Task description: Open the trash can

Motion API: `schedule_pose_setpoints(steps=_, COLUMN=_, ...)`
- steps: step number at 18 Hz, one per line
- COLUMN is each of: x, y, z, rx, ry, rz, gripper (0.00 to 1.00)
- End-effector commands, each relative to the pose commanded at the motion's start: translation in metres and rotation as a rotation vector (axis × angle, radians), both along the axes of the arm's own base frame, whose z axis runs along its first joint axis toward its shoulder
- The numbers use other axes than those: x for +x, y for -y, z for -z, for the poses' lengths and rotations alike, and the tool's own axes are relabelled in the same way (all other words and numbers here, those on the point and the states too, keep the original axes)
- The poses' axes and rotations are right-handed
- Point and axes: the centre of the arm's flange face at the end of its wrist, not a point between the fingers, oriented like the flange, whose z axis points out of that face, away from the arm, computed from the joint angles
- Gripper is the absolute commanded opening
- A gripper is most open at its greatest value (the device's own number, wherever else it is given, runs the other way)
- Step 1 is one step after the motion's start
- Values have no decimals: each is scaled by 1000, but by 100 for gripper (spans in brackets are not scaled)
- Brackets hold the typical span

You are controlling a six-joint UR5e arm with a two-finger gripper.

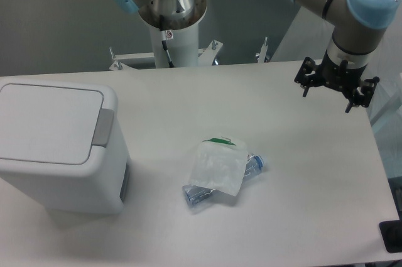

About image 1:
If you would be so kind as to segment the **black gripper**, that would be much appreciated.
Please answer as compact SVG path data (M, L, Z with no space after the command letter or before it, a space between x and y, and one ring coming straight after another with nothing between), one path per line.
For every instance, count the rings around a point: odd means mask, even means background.
M317 64L310 57L306 57L294 79L303 89L303 97L306 97L312 87L321 87L343 92L348 100L345 113L349 113L353 107L369 107L375 93L379 77L362 79L367 67L356 66L348 60L334 61L328 51L325 52L321 64Z

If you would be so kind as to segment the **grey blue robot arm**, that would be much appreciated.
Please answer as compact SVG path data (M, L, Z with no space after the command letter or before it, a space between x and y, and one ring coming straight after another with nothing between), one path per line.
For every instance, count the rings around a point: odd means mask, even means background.
M151 35L158 68L200 65L198 25L207 0L114 0L126 13L139 14ZM290 0L334 26L321 63L304 59L296 77L304 91L324 86L341 92L348 108L368 107L379 82L362 75L393 22L401 0Z

